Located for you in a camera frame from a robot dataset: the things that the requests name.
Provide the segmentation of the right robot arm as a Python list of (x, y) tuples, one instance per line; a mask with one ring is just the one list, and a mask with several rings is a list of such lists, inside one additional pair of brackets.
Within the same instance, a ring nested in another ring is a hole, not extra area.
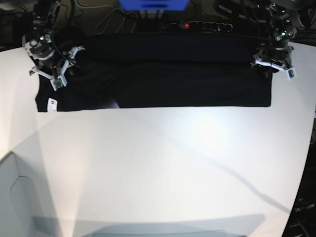
[(56, 88), (67, 86), (65, 73), (76, 66), (75, 57), (84, 50), (83, 46), (61, 51), (54, 35), (61, 2), (59, 0), (39, 0), (33, 8), (31, 30), (23, 35), (22, 46), (29, 57), (36, 61), (29, 74), (35, 73), (50, 80)]

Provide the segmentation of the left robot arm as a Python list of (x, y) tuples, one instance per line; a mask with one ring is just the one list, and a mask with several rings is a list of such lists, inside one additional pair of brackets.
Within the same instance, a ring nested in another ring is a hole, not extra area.
[(286, 74), (288, 80), (297, 76), (292, 65), (292, 52), (294, 47), (289, 45), (296, 35), (296, 29), (289, 20), (285, 8), (270, 3), (265, 6), (267, 16), (267, 41), (257, 48), (253, 55), (252, 66), (264, 66)]

